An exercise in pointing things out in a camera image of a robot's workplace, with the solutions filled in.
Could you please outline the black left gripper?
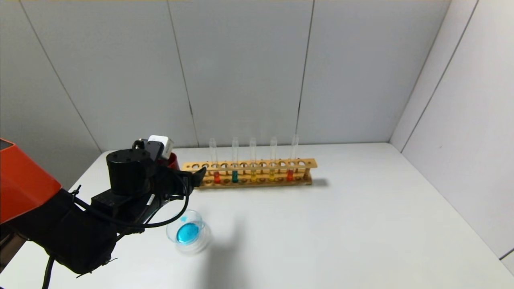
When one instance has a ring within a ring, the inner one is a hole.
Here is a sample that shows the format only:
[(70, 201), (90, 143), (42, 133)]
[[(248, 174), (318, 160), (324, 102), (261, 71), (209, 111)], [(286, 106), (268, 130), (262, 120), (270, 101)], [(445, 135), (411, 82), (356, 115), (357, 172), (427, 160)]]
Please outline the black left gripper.
[(184, 200), (190, 196), (193, 187), (200, 187), (207, 168), (202, 167), (193, 174), (170, 168), (160, 168), (156, 174), (156, 196), (162, 201)]

